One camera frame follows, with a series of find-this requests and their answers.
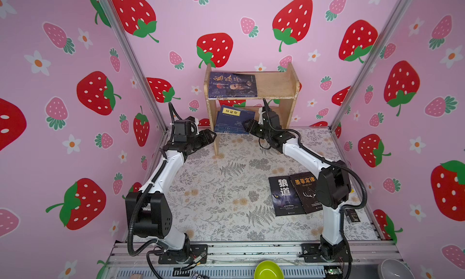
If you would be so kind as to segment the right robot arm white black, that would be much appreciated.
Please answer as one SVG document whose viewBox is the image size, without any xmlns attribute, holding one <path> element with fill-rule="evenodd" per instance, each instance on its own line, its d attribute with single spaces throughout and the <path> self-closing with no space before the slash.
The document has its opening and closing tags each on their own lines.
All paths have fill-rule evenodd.
<svg viewBox="0 0 465 279">
<path fill-rule="evenodd" d="M 345 162 L 328 160 L 307 148 L 302 143 L 301 134 L 283 129 L 279 116 L 268 106 L 262 108 L 259 120 L 250 119 L 242 125 L 247 133 L 265 140 L 271 148 L 293 158 L 316 176 L 316 198 L 323 206 L 323 233 L 318 255 L 327 262 L 334 262 L 344 254 L 350 255 L 343 221 L 347 210 L 363 209 L 367 204 L 368 194 L 361 178 Z M 358 205 L 346 203 L 351 192 L 350 177 L 362 191 Z"/>
</svg>

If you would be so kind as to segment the purple-navy book yellow label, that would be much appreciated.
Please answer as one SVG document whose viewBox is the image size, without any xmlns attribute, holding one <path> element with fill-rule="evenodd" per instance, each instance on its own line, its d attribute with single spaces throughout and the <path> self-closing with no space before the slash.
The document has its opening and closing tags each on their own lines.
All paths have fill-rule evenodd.
<svg viewBox="0 0 465 279">
<path fill-rule="evenodd" d="M 254 118 L 254 111 L 223 105 L 217 115 L 215 130 L 245 132 L 243 124 Z"/>
</svg>

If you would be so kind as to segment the dark blue portrait cover book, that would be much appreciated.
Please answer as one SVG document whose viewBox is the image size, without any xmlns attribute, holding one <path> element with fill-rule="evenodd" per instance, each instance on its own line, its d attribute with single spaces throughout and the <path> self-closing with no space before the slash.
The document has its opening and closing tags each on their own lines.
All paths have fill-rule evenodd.
<svg viewBox="0 0 465 279">
<path fill-rule="evenodd" d="M 257 96 L 257 80 L 254 74 L 210 73 L 208 83 L 209 98 L 219 99 Z"/>
</svg>

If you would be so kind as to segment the blue book yellow label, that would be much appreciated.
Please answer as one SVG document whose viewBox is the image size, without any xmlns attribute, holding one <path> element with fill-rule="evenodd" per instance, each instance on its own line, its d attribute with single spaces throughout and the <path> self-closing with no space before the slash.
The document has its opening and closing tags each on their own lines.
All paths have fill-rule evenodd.
<svg viewBox="0 0 465 279">
<path fill-rule="evenodd" d="M 239 116 L 218 113 L 214 131 L 230 134 L 248 134 L 244 130 L 243 124 L 251 119 L 254 119 L 253 113 L 241 112 Z"/>
</svg>

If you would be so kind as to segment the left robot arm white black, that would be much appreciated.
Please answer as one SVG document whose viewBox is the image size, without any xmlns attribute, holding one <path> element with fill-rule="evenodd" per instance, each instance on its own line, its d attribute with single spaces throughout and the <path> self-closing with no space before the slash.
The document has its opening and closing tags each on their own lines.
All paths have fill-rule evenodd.
<svg viewBox="0 0 465 279">
<path fill-rule="evenodd" d="M 187 157 L 214 143 L 217 134 L 209 129 L 200 130 L 199 121 L 192 116 L 182 119 L 171 102 L 168 109 L 171 134 L 168 142 L 160 148 L 159 164 L 141 189 L 129 193 L 125 199 L 127 249 L 128 254 L 135 257 L 154 244 L 166 256 L 183 263 L 191 255 L 190 239 L 173 226 L 167 193 Z"/>
</svg>

